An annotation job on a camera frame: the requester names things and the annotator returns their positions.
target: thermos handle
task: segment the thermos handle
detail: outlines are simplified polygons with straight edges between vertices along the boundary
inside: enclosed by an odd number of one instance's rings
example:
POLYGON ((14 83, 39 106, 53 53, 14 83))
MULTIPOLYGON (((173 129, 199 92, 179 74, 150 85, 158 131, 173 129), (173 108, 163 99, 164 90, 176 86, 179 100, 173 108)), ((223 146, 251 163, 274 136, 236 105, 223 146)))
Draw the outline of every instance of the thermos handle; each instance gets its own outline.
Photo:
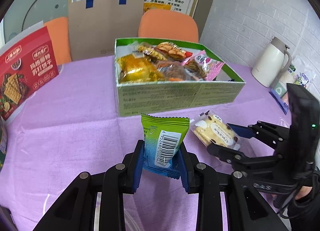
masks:
POLYGON ((284 55, 287 55, 289 57, 287 64, 280 70, 280 73, 284 73, 287 71, 287 69, 289 69, 291 63, 292 63, 292 57, 291 54, 287 51, 284 50, 284 55))

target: purple tablecloth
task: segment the purple tablecloth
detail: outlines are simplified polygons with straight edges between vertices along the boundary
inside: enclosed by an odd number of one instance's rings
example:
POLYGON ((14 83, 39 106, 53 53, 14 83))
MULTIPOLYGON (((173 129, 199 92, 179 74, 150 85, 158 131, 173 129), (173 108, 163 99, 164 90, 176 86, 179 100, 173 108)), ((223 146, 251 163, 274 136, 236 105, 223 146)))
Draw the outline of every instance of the purple tablecloth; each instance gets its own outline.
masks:
MULTIPOLYGON (((248 125, 262 120, 290 125, 290 116, 252 77, 250 68, 232 67, 247 82, 233 103, 153 115, 193 118, 210 109, 229 123, 248 125)), ((19 231, 32 230, 80 172, 106 171, 143 139, 140 116, 118 116, 113 68, 112 57, 66 64, 8 125, 0 204, 11 210, 19 231)), ((229 164, 210 156, 192 132, 184 142, 200 161, 217 171, 232 172, 229 164)), ((248 156, 273 152, 258 141, 250 143, 242 147, 248 156)), ((180 180, 143 171, 137 193, 124 196, 127 230, 195 230, 197 203, 197 195, 186 194, 180 180)))

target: metal screw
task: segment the metal screw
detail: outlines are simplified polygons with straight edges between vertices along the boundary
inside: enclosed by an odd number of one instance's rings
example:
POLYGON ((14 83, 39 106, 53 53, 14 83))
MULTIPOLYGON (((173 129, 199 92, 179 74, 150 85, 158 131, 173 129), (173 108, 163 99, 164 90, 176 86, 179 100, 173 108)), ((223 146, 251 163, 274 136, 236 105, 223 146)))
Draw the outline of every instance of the metal screw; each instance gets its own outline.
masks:
POLYGON ((87 172, 80 173, 80 178, 88 178, 88 177, 89 177, 89 173, 87 172))
POLYGON ((242 173, 241 172, 234 172, 233 176, 235 176, 236 178, 242 178, 242 173))
POLYGON ((125 165, 124 164, 117 164, 116 165, 116 169, 117 170, 123 170, 125 168, 125 165))
POLYGON ((199 164, 197 164, 197 168, 198 168, 199 170, 204 170, 204 169, 206 168, 206 165, 203 164, 203 163, 199 163, 199 164))

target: red box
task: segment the red box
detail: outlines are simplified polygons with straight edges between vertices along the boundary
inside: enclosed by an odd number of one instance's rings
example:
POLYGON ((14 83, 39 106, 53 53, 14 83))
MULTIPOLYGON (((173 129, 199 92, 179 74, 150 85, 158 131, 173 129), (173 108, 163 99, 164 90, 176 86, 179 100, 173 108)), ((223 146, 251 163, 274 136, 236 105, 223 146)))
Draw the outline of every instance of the red box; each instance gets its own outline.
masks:
POLYGON ((4 120, 32 93, 59 74, 47 27, 0 56, 0 115, 4 120))

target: white brick wall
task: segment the white brick wall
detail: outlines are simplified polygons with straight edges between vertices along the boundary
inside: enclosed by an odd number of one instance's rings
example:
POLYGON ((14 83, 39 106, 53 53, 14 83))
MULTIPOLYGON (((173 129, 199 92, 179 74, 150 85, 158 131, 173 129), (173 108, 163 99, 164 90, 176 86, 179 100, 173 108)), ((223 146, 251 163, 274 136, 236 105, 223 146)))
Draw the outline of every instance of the white brick wall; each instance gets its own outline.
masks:
POLYGON ((320 99, 320 20, 307 0, 214 0, 200 42, 253 67, 274 36, 317 73, 310 91, 320 99))

